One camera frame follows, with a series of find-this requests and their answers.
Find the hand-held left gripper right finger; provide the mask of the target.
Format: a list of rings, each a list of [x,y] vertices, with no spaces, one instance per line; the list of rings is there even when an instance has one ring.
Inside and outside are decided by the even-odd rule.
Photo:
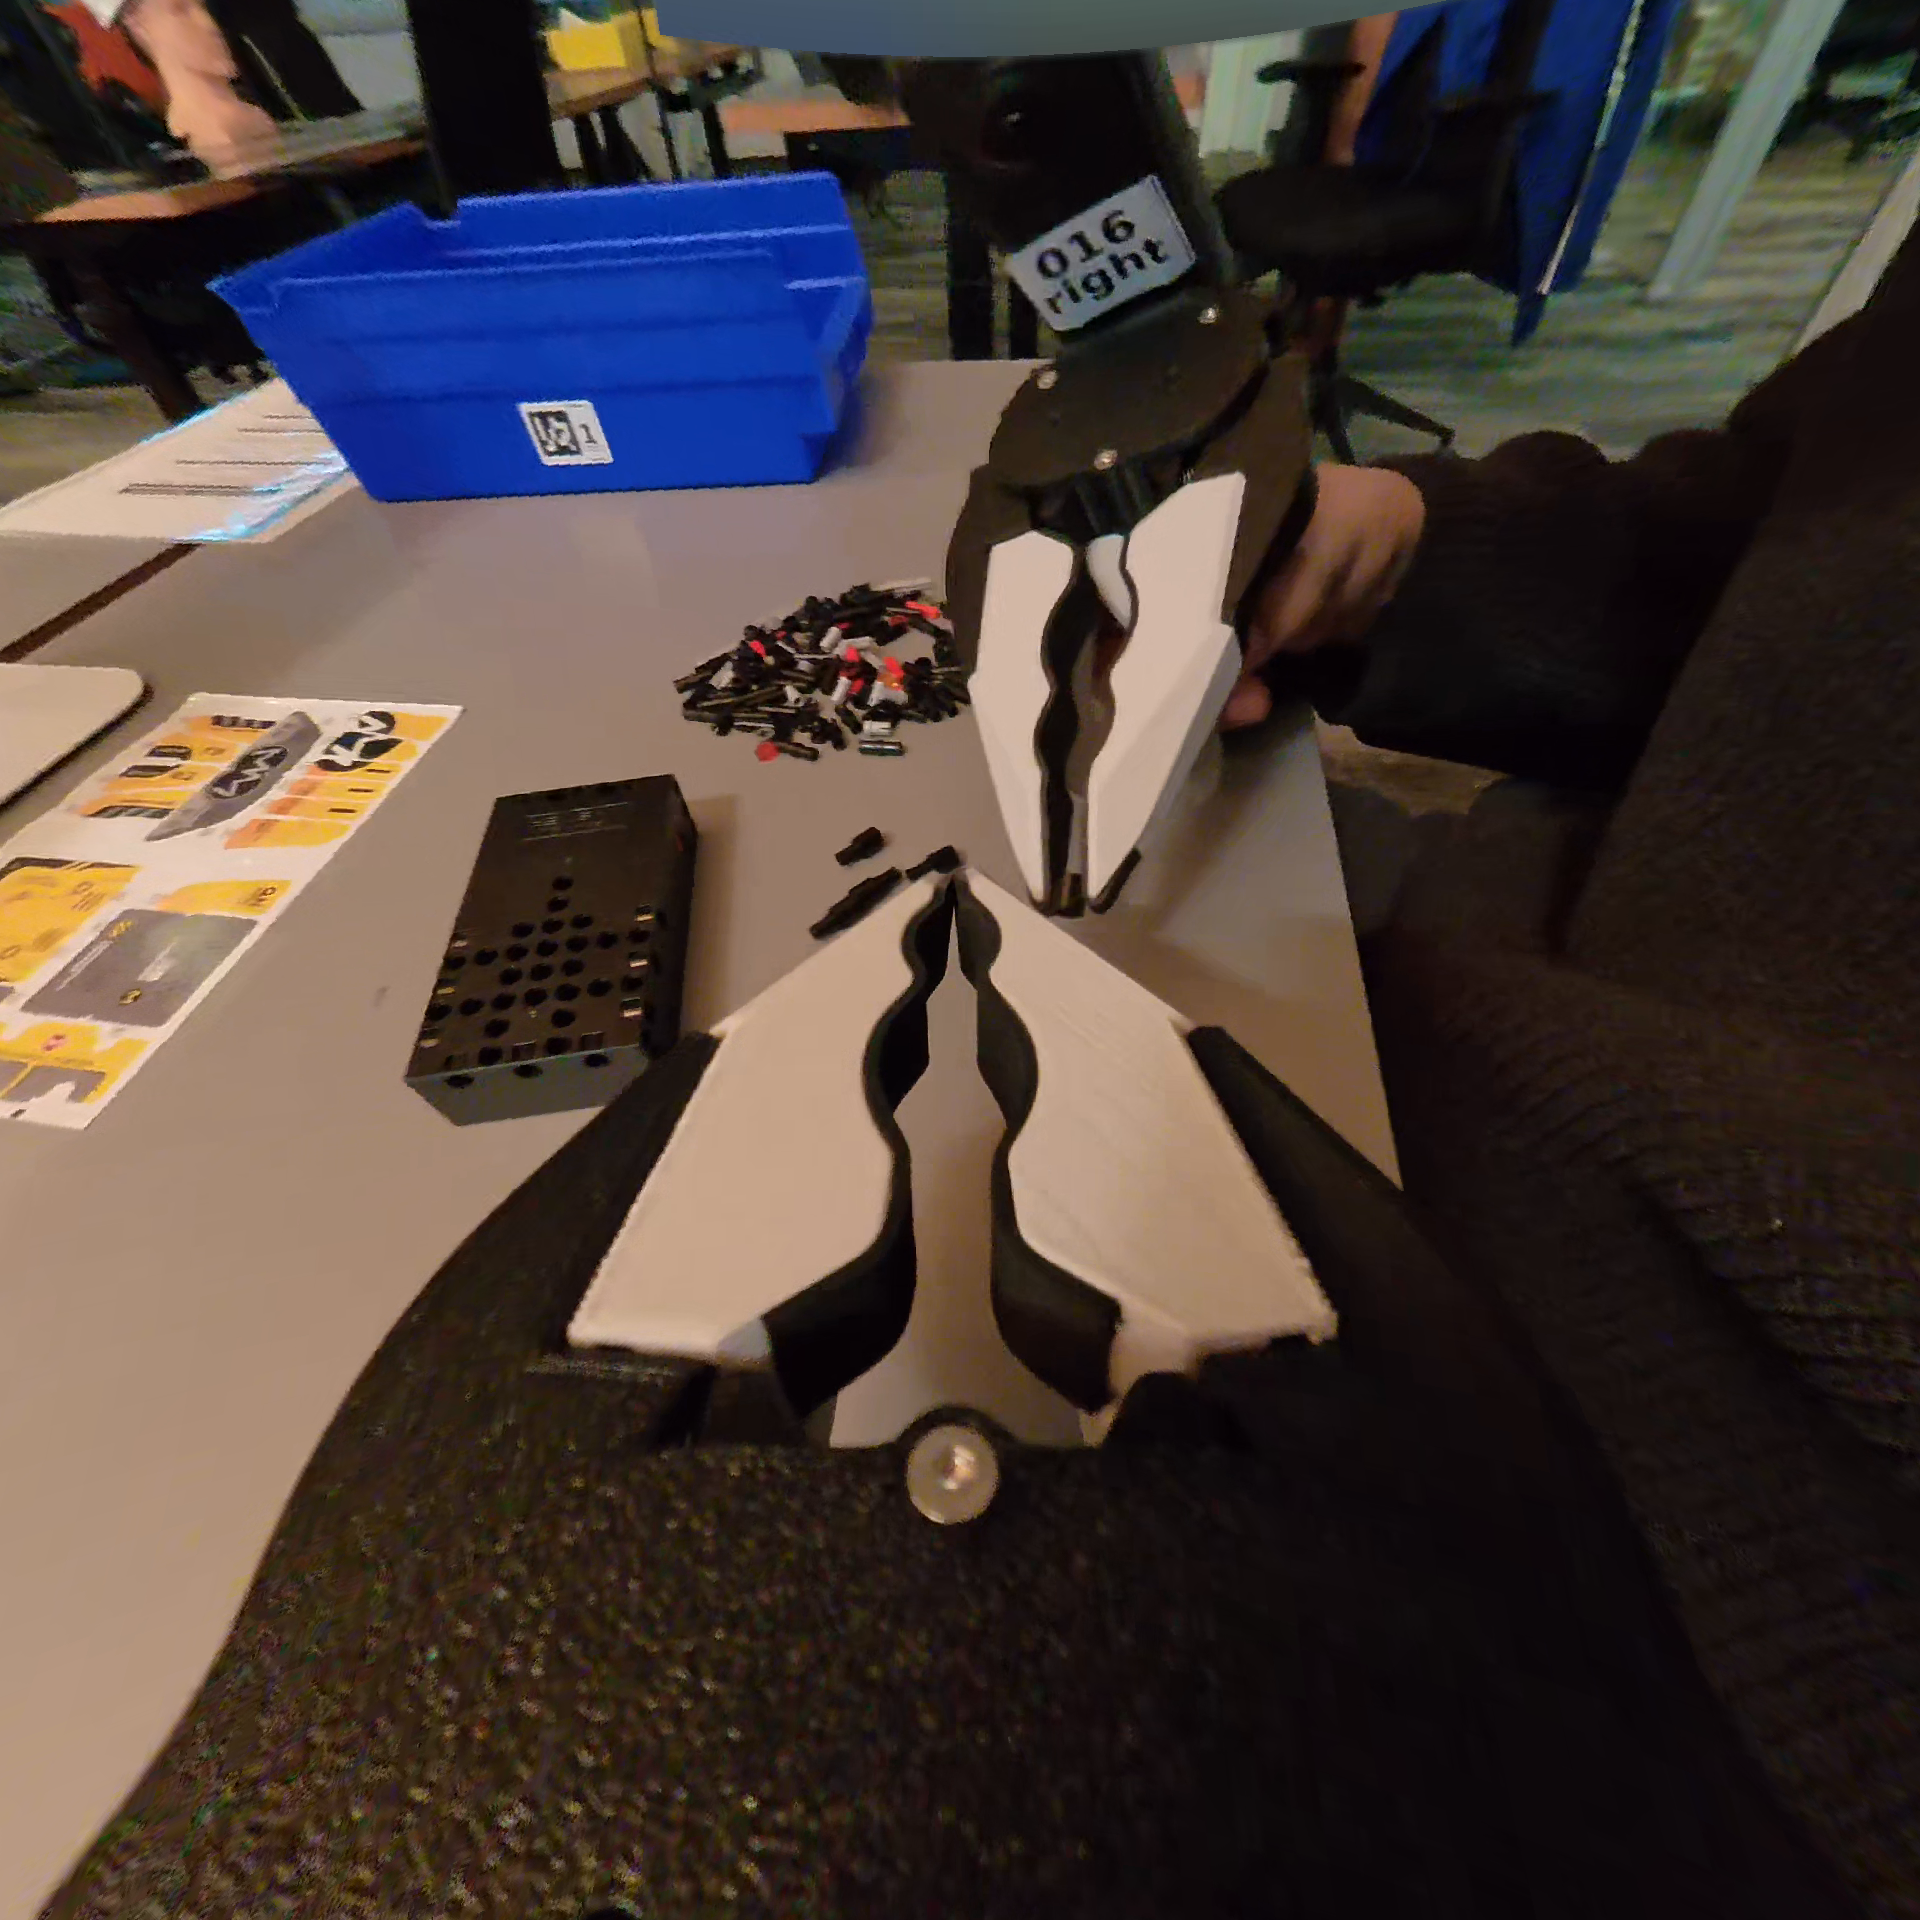
[[[1080,1411],[1148,1376],[1337,1336],[1337,1312],[1194,1053],[1194,1024],[998,883],[955,879],[977,1070],[1002,1118],[992,1312]]]

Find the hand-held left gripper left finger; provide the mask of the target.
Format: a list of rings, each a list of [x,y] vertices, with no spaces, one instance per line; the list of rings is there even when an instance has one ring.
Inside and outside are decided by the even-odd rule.
[[[721,1021],[567,1324],[816,1413],[904,1336],[919,1256],[899,1109],[929,1067],[954,883],[924,876]]]

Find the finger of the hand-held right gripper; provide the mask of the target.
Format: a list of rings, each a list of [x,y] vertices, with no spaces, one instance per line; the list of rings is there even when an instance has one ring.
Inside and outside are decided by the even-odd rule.
[[[1107,911],[1144,841],[1186,782],[1242,672],[1228,606],[1246,481],[1195,478],[1127,535],[1088,543],[1105,609],[1131,617],[1095,705],[1105,736],[1088,758],[1087,888]]]
[[[1058,536],[991,553],[970,679],[1006,841],[1031,902],[1088,911],[1088,571]]]

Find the pile of small plastic pins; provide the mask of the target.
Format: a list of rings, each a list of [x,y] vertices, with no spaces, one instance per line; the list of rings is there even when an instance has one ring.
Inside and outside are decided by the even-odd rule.
[[[892,761],[914,728],[971,709],[946,603],[927,580],[856,583],[747,623],[673,680],[683,719],[744,736],[756,761]]]

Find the person's right forearm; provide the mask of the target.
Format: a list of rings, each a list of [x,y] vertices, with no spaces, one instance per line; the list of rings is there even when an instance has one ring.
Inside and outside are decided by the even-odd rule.
[[[1408,454],[1412,560],[1364,638],[1310,672],[1374,749],[1616,790],[1785,479],[1793,430],[1737,414],[1614,461],[1571,435]]]

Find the person's right hand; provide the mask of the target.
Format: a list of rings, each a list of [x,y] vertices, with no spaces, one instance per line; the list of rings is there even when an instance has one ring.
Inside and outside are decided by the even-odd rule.
[[[1364,638],[1418,555],[1424,517],[1423,492],[1400,470],[1316,465],[1313,517],[1243,615],[1242,672],[1220,734],[1267,719],[1273,689],[1265,675],[1276,661]]]

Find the black office chair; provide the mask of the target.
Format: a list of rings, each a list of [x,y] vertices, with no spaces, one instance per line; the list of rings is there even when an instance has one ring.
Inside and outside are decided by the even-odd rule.
[[[1279,310],[1300,345],[1323,301],[1376,305],[1427,277],[1479,277],[1520,238],[1520,147],[1550,102],[1531,84],[1545,17],[1511,22],[1489,77],[1438,94],[1438,39],[1419,41],[1388,95],[1407,140],[1385,159],[1267,164],[1216,192],[1220,225],[1246,279],[1281,279]]]

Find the black perforated plastic block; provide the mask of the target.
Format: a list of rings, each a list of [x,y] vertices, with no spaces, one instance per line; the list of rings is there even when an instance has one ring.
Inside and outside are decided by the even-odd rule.
[[[408,1088],[456,1124],[610,1103],[682,1037],[698,848],[673,774],[497,800]]]

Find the blue storage bin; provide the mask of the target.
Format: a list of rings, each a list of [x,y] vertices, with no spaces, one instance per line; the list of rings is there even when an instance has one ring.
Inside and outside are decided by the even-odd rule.
[[[874,333],[831,173],[399,204],[209,288],[387,502],[806,485]]]

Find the blue striped jacket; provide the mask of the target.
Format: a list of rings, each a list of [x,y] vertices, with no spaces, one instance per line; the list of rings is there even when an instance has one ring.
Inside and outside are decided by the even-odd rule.
[[[1513,296],[1508,343],[1522,347],[1550,299],[1584,279],[1664,76],[1679,1],[1560,1],[1528,69],[1497,65],[1534,5],[1464,1],[1395,13],[1353,156],[1408,168],[1438,156],[1447,105],[1524,91],[1536,105],[1515,132],[1497,235],[1472,273]]]

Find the yellow sticker sheet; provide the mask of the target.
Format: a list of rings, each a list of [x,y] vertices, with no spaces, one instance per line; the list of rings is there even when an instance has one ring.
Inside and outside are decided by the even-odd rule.
[[[199,693],[2,860],[2,1118],[81,1132],[462,718]]]

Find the white printed paper sheet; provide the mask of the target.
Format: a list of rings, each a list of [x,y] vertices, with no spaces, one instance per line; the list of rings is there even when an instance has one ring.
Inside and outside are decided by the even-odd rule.
[[[238,543],[360,488],[274,376],[2,510],[4,536]]]

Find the wooden background desk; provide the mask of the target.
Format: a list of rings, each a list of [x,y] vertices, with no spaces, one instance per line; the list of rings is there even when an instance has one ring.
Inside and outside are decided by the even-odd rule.
[[[265,355],[215,281],[403,200],[432,200],[416,128],[312,126],[227,176],[95,189],[4,214],[4,256],[27,261],[64,318],[119,361],[174,424],[209,405],[198,375],[262,375]]]

